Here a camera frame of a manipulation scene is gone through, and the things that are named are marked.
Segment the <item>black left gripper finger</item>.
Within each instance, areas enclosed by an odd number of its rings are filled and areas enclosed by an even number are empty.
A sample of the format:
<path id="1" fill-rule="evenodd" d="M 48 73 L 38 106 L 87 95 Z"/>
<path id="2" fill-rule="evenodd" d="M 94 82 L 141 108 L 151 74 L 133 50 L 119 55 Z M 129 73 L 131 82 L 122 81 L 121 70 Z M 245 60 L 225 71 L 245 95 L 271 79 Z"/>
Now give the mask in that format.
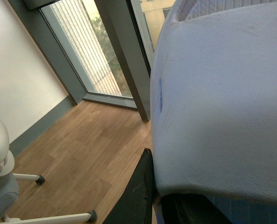
<path id="1" fill-rule="evenodd" d="M 105 224 L 150 224 L 154 197 L 154 165 L 150 149 L 145 148 L 118 202 Z"/>

